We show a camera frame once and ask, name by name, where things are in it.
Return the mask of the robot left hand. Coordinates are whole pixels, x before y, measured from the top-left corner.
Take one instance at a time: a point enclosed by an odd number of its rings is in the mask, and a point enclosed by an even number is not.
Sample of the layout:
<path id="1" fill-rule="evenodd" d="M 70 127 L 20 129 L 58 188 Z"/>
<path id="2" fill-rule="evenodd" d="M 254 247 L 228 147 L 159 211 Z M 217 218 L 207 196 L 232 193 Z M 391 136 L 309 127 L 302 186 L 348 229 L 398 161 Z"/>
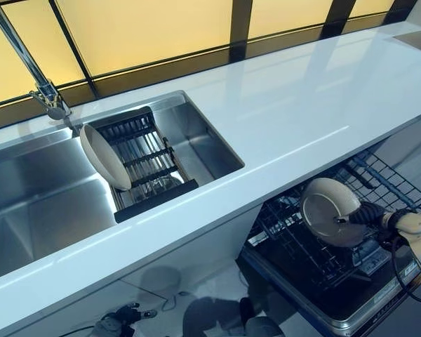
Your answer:
<path id="1" fill-rule="evenodd" d="M 139 304 L 125 305 L 116 311 L 116 320 L 123 325 L 131 325 L 143 319 L 155 318 L 158 314 L 156 310 L 139 311 Z"/>

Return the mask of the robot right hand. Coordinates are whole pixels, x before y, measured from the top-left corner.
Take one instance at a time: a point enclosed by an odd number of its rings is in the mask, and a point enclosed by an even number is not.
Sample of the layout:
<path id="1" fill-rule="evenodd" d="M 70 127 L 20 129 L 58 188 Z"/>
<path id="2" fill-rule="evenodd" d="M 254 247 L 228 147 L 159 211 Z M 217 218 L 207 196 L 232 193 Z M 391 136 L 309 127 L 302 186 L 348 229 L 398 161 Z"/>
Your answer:
<path id="1" fill-rule="evenodd" d="M 360 207 L 349 215 L 334 217 L 334 222 L 337 224 L 370 225 L 384 230 L 395 231 L 399 220 L 410 213 L 414 213 L 414 211 L 399 209 L 391 212 L 380 205 L 363 201 Z"/>

